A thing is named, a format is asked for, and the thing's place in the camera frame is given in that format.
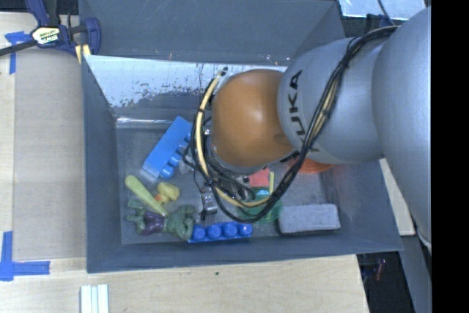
clamp handle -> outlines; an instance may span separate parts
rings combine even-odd
[[[57,15],[57,0],[24,0],[28,12],[37,21],[38,26],[57,26],[60,18]]]

toy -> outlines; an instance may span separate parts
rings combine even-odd
[[[193,233],[195,221],[192,215],[196,212],[196,208],[192,205],[179,206],[176,211],[167,216],[145,210],[143,204],[135,199],[129,200],[128,207],[133,208],[136,213],[125,218],[136,224],[139,235],[169,232],[183,240],[189,240]]]
[[[174,167],[179,165],[182,154],[191,140],[192,124],[176,117],[144,161],[143,170],[162,179],[173,176]]]
[[[156,188],[159,193],[155,199],[162,204],[167,204],[169,200],[176,201],[181,194],[179,188],[171,183],[161,182]]]
[[[163,207],[163,205],[156,201],[152,194],[144,187],[144,185],[133,175],[129,175],[125,178],[125,184],[133,193],[137,195],[144,204],[150,206],[156,213],[166,216],[169,211]]]
[[[192,231],[189,243],[203,243],[207,241],[232,240],[250,237],[252,226],[237,222],[215,223],[212,226],[196,225]]]

gray bin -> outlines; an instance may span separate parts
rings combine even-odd
[[[100,55],[123,65],[169,61],[286,67],[307,50],[344,37],[335,3],[313,0],[79,0],[82,19],[102,28]],[[127,91],[134,89],[130,73]],[[377,161],[336,166],[300,176],[285,204],[333,202],[341,229],[280,237],[272,229],[233,241],[186,243],[170,237],[138,237],[126,214],[125,174],[143,162],[171,121],[187,120],[197,91],[144,95],[114,102],[115,85],[82,63],[86,149],[87,270],[90,273],[265,262],[402,249],[388,192]],[[122,126],[118,119],[164,120],[151,127]],[[197,199],[194,183],[177,177]]]

orange object on floor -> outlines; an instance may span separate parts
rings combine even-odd
[[[293,159],[288,162],[288,165],[291,166],[296,160]],[[312,159],[305,159],[303,165],[300,168],[300,173],[301,174],[317,174],[318,172],[323,172],[331,167],[333,167],[333,164],[326,164],[326,163],[320,163],[313,161]]]

wooden table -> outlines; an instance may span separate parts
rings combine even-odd
[[[0,12],[0,47],[8,45],[3,37],[6,32],[29,32],[34,27],[35,20],[29,14]],[[20,72],[17,74],[21,74],[21,70],[27,66],[27,59],[34,61],[40,54],[50,54],[51,59],[72,59],[58,51],[38,51],[37,48],[31,48],[28,52],[18,54]],[[22,215],[18,215],[18,212],[24,210],[21,202],[40,202],[43,197],[41,189],[44,189],[28,192],[31,196],[26,198],[13,198],[15,173],[19,172],[14,170],[16,76],[8,73],[9,63],[9,56],[0,58],[0,232],[17,228],[21,224],[19,222],[25,221]],[[52,112],[48,116],[51,119],[60,114],[54,115]],[[41,141],[37,135],[32,136],[28,147],[34,149]],[[59,161],[60,148],[52,151],[44,148],[43,155],[45,161],[49,160],[48,157]],[[51,166],[47,179],[53,182],[54,178]],[[84,192],[79,192],[78,196],[84,196]],[[49,202],[49,205],[67,205],[63,202],[63,197],[60,199],[61,202]],[[391,194],[391,201],[395,212],[399,206],[399,215],[396,218],[401,234],[410,235],[413,233],[410,217],[407,208],[402,205],[402,198],[399,198],[395,190]],[[36,216],[29,219],[29,226],[32,224],[32,232],[40,237],[39,225],[43,214],[37,213]],[[61,236],[60,224],[57,226],[56,236]],[[87,274],[86,261],[81,256],[83,249],[84,247],[79,246],[76,253],[65,250],[63,255],[72,254],[71,257],[61,255],[52,258],[50,275],[22,276],[15,277],[11,282],[0,281],[0,312],[78,312],[80,286],[85,284],[108,285],[111,312],[369,311],[355,255],[248,265]],[[16,249],[14,260],[15,253],[18,252],[26,254],[24,258],[35,259],[34,249],[29,250],[32,253]],[[44,254],[44,251],[47,252],[44,248],[37,250],[38,254]]]

